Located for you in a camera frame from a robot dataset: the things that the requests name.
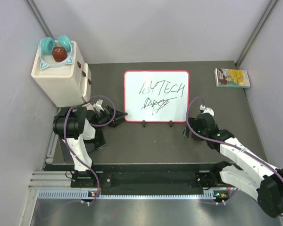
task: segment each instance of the whiteboard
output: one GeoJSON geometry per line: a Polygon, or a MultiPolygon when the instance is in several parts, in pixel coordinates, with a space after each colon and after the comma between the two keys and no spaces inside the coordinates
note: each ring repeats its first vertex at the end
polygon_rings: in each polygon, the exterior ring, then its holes
{"type": "Polygon", "coordinates": [[[189,103],[187,71],[127,71],[126,121],[184,122],[189,103]]]}

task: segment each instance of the black wire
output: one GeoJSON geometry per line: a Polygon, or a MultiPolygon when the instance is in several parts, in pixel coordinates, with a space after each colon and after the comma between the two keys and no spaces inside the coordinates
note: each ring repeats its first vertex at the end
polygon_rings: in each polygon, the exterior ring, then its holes
{"type": "Polygon", "coordinates": [[[68,179],[72,179],[72,178],[70,178],[69,176],[67,176],[67,172],[70,172],[70,171],[66,171],[66,172],[65,172],[65,177],[67,177],[68,179]]]}

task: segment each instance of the handwritten word inytech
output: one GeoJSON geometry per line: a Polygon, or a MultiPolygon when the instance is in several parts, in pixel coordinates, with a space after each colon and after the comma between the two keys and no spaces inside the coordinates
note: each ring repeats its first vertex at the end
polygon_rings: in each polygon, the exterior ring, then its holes
{"type": "Polygon", "coordinates": [[[182,83],[180,85],[171,84],[171,82],[167,80],[162,80],[158,82],[151,81],[150,86],[147,86],[145,83],[146,81],[143,83],[139,94],[148,94],[148,93],[153,94],[154,91],[157,91],[158,95],[160,95],[161,93],[166,93],[166,94],[167,93],[179,93],[181,94],[180,97],[182,97],[184,87],[185,87],[185,85],[183,85],[182,83]]]}

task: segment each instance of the headphone ear cup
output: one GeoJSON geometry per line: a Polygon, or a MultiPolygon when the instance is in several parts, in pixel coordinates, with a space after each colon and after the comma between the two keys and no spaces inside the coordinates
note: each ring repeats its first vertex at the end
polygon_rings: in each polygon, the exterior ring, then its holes
{"type": "Polygon", "coordinates": [[[61,44],[61,46],[63,46],[66,50],[66,52],[70,51],[70,46],[71,46],[71,40],[68,37],[68,35],[60,35],[58,36],[58,41],[61,44]]]}
{"type": "Polygon", "coordinates": [[[56,46],[56,43],[53,38],[45,37],[40,42],[41,50],[44,54],[50,55],[53,48],[56,46]]]}

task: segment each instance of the white arm segment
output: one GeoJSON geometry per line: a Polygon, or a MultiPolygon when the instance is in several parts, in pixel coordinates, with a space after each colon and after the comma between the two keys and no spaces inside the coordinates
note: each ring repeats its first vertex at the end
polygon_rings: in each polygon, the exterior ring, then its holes
{"type": "MultiPolygon", "coordinates": [[[[89,122],[85,119],[85,125],[84,125],[84,131],[83,134],[79,136],[79,138],[76,140],[74,138],[67,138],[67,142],[69,146],[71,147],[71,150],[75,153],[75,156],[77,156],[82,162],[84,162],[87,166],[91,167],[92,160],[88,156],[84,140],[90,140],[94,139],[95,137],[95,128],[93,128],[89,122]]],[[[88,170],[87,167],[83,166],[74,155],[71,154],[72,159],[74,160],[75,164],[75,170],[77,171],[86,171],[88,170]]]]}
{"type": "Polygon", "coordinates": [[[245,152],[251,153],[252,155],[256,156],[252,153],[248,148],[244,147],[237,138],[230,138],[225,141],[226,143],[235,145],[242,150],[238,150],[236,148],[230,147],[228,145],[220,145],[220,153],[233,162],[235,162],[239,167],[241,167],[256,183],[254,186],[259,188],[261,181],[264,179],[263,176],[267,175],[270,176],[273,172],[268,169],[265,165],[261,164],[260,162],[254,160],[252,157],[248,156],[245,152]]]}
{"type": "Polygon", "coordinates": [[[223,168],[220,172],[220,177],[224,183],[239,188],[239,190],[250,195],[257,201],[257,189],[260,185],[258,185],[246,172],[231,165],[223,168]]]}

